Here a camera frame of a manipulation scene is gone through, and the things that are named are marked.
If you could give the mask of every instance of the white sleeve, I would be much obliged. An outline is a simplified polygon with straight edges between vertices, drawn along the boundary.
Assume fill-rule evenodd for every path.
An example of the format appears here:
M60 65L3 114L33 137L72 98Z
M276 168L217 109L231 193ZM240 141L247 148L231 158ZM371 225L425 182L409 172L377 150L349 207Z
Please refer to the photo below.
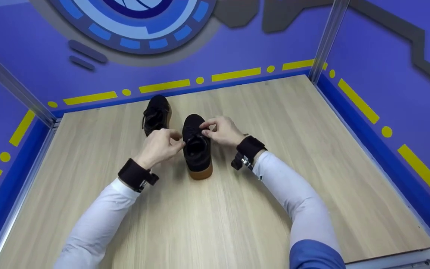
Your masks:
M302 176L268 151L260 155L253 173L262 179L293 221L290 248L298 241L310 239L341 253L328 209Z
M77 221L54 268L97 268L106 254L107 245L138 196L138 192L115 179Z

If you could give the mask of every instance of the wrist strap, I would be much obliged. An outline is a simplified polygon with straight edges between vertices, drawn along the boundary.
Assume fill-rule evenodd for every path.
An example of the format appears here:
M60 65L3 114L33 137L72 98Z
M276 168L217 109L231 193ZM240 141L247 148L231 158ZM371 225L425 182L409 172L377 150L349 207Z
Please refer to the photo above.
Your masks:
M159 180L156 174L151 174L150 170L145 170L132 159L127 160L117 175L136 192L141 192L147 182L154 185Z
M264 143L253 136L247 136L237 146L238 153L232 160L232 167L240 170L243 165L246 165L250 170L253 170L253 160L262 149L266 149Z

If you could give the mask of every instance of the black sneaker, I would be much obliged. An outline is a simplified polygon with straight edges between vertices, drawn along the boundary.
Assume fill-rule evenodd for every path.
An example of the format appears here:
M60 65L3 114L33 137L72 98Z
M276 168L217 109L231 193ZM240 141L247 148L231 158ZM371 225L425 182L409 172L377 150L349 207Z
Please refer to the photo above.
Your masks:
M168 129L171 116L172 110L167 99L162 95L152 97L142 118L145 135L149 136L153 130Z
M191 114L186 118L182 129L186 143L184 157L193 179L206 179L213 171L210 138L205 137L202 134L203 129L199 128L204 121L201 116Z

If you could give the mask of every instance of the gum rubber sole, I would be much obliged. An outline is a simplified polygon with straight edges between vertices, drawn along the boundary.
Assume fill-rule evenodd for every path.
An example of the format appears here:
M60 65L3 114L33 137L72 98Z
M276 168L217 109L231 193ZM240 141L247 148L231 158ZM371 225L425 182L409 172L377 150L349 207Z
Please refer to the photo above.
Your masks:
M203 171L200 171L200 172L194 172L190 170L188 171L190 177L195 180L206 179L212 175L212 172L213 172L212 161L210 161L210 165L208 166L208 168Z

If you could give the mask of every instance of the blue circle design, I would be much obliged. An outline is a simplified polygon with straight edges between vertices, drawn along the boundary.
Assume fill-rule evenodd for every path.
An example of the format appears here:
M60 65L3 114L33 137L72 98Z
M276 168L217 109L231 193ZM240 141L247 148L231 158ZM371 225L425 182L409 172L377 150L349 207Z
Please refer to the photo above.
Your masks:
M49 1L68 22L95 41L141 55L163 53L185 44L200 32L216 4L216 0Z
M167 7L169 7L170 3L172 3L172 0L161 0L154 7L145 5L141 0L121 0L122 4L116 0L104 0L104 2L122 15L131 18L146 19L155 17L164 12ZM129 2L133 3L132 6L141 6L142 9L136 10L131 8Z

